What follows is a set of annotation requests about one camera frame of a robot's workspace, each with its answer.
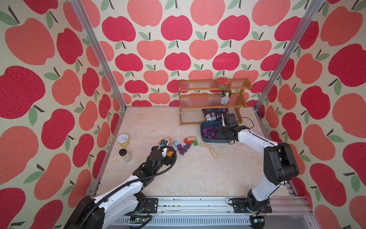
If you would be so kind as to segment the purple wedge brick front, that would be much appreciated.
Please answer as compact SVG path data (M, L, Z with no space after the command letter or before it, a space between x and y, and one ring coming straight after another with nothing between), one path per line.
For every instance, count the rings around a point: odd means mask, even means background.
M208 130L206 128L202 129L204 135L208 134Z

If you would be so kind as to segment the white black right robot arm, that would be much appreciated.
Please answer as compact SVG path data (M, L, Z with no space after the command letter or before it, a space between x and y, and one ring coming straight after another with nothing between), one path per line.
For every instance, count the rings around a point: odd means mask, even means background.
M277 143L266 139L246 126L239 126L234 114L222 115L223 134L240 143L250 146L263 156L264 177L247 194L245 207L257 213L269 203L270 196L281 184L299 175L294 153L288 143Z

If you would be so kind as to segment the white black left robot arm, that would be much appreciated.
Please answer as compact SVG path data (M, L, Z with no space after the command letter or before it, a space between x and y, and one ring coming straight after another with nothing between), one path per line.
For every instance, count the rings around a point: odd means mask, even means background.
M152 147L146 161L121 185L96 197L86 196L77 205L65 229L106 229L121 216L140 213L146 205L142 190L154 178L166 173L174 166L176 150L169 140L162 139Z

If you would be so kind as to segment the teal storage bin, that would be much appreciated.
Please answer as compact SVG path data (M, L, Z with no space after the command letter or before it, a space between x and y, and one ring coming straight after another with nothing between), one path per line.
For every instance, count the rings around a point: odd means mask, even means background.
M208 134L204 135L202 129L206 128ZM201 139L207 143L233 143L233 139L228 138L222 132L221 121L204 121L200 125Z

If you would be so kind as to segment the purple snack bag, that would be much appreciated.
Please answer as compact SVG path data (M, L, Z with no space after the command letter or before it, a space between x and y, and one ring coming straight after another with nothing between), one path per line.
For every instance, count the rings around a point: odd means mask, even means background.
M228 113L228 108L207 108L202 109L206 121L221 121L224 114Z

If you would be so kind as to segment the tan wooden long block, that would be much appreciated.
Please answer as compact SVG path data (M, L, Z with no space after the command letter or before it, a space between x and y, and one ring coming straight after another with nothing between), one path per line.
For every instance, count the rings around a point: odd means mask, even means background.
M218 158L218 154L216 153L216 151L213 148L209 148L209 151L214 159Z

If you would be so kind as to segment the glass jar black lid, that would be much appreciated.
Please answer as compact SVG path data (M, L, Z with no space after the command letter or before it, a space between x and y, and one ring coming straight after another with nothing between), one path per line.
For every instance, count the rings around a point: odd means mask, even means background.
M130 154L127 152L126 149L122 148L119 150L119 155L122 157L122 159L128 163L129 161L132 160L132 157L130 156Z

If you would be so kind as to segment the red block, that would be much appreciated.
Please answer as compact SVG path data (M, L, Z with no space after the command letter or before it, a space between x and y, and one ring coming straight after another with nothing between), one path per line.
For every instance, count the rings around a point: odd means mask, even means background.
M185 144L190 144L190 145L191 145L191 144L193 143L193 141L188 141L188 140L187 140L187 138L185 138L185 139L184 139L184 143L185 143Z

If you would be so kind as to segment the small green white bottle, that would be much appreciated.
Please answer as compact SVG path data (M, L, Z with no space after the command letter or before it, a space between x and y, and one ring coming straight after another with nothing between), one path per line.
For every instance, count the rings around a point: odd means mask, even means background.
M232 94L231 90L223 90L221 92L220 104L224 106L227 105L230 100L231 94Z

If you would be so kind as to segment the yellow peach tin can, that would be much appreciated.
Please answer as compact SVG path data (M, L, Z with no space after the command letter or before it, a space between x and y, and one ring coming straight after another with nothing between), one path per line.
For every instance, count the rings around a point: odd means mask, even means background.
M117 142L122 148L126 148L130 145L130 138L127 134L120 134L117 137Z

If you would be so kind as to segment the orange wooden shelf rack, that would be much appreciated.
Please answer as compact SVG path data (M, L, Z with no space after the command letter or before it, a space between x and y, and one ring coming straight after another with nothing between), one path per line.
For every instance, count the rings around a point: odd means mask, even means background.
M231 97L226 105L220 103L221 89L216 80L180 80L179 89L179 123L180 125L199 125L205 121L203 109L228 108L235 112L239 123L243 122L240 108L246 107L244 91L251 90L252 84L247 78L232 79L229 90Z

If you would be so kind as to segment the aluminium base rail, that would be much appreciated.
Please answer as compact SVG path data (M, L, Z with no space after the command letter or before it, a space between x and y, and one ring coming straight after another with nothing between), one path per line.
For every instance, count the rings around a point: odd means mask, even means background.
M152 197L142 213L112 221L111 228L144 229L318 229L306 198L271 197L250 213L243 197Z

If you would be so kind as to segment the aluminium right corner post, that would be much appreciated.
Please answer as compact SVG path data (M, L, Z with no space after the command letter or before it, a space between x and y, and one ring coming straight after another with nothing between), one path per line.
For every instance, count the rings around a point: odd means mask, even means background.
M263 92L260 94L257 103L254 106L254 111L259 112L259 109L261 105L264 103L265 99L267 98L269 92L271 91L274 83L276 82L277 78L279 77L280 73L282 72L283 68L287 64L289 58L291 57L292 53L296 49L297 46L299 46L300 40L303 38L306 30L310 26L313 18L318 13L318 10L321 8L321 5L325 1L316 0L311 1L309 7L306 9L306 12L301 19L297 29L295 30L295 33L291 40L289 41L288 46L285 48L284 53L282 54L275 70L273 73L271 73L271 76L269 77L268 83L266 84L265 88L263 89Z

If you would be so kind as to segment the aluminium corner post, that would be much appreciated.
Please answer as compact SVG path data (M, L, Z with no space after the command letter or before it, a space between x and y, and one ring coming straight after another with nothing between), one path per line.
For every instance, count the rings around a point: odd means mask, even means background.
M265 88L263 89L263 92L260 94L257 103L254 106L254 111L259 112L259 109L261 105L264 103L265 99L267 98L269 92L271 91L274 83L276 82L277 78L279 77L280 73L282 72L283 68L287 64L289 58L291 57L292 53L296 49L297 46L299 46L300 40L303 38L306 30L310 26L313 18L318 13L318 10L321 8L321 5L325 1L316 0L311 1L309 7L306 9L306 12L301 19L297 29L295 30L295 33L291 40L289 41L288 46L285 48L284 53L282 54L275 70L273 73L271 73L271 76L269 77L268 83L266 84Z
M122 96L122 93L119 90L119 86L114 77L114 74L113 74L111 68L109 67L109 64L108 64L107 58L104 54L104 51L102 49L102 46L100 45L100 42L98 41L98 38L95 35L91 21L88 18L86 9L84 8L82 1L73 0L73 1L71 1L71 4L86 33L87 38L89 39L89 42L94 50L94 53L98 59L98 62L100 63L100 67L103 70L109 85L111 86L112 92L115 95L115 98L117 99L117 102L119 103L119 105L121 107L121 110L123 112L125 112L127 109L127 106L125 104L124 98Z

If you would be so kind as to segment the aluminium left corner post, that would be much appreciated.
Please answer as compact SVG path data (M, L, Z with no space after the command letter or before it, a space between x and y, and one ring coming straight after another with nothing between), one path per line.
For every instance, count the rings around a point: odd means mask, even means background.
M115 98L117 99L117 102L119 103L119 105L121 107L121 110L123 112L125 112L127 109L127 106L125 104L124 98L122 96L122 93L119 90L119 86L114 77L114 74L113 74L111 68L109 67L109 64L108 64L107 58L104 54L104 51L102 49L102 46L100 45L100 42L98 41L98 38L95 35L91 21L88 18L86 9L84 8L82 1L73 0L73 1L71 1L71 4L86 33L87 38L89 39L89 42L94 50L94 53L98 59L98 62L100 63L100 67L103 70L109 85L111 86L112 92L115 95Z

